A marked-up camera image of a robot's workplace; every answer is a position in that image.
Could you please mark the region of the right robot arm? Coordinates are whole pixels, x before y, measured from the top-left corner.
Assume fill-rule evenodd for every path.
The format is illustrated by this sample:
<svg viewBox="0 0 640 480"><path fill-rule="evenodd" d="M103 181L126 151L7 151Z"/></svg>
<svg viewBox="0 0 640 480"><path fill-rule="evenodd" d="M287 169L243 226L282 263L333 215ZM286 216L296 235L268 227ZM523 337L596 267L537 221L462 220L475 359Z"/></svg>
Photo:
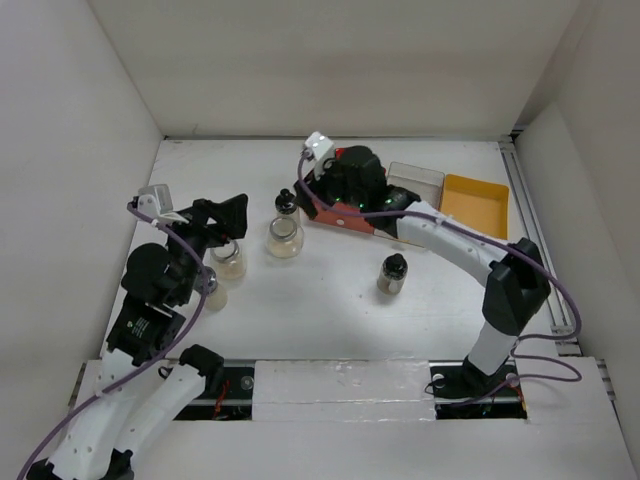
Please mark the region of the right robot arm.
<svg viewBox="0 0 640 480"><path fill-rule="evenodd" d="M512 349L551 288L538 246L527 238L504 243L442 214L417 193L387 181L366 146L338 149L324 136L308 139L301 159L312 163L294 184L297 205L359 219L391 238L423 247L483 287L484 324L461 367L443 379L445 397L479 397L505 382Z"/></svg>

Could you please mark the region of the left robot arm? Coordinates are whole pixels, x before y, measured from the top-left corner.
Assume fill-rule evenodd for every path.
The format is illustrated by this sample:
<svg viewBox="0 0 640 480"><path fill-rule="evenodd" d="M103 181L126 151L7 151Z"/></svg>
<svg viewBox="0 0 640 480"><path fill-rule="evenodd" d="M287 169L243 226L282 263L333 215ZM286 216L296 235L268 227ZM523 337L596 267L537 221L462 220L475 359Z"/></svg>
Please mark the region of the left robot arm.
<svg viewBox="0 0 640 480"><path fill-rule="evenodd" d="M176 211L167 186L153 185L128 203L137 220L167 240L130 253L121 280L126 295L106 338L94 393L46 436L64 436L53 453L42 458L34 451L19 478L132 479L141 456L174 418L198 396L222 389L224 360L201 345L182 352L144 403L136 379L159 367L219 293L203 259L208 250L244 238L248 202L246 194L221 203L197 199Z"/></svg>

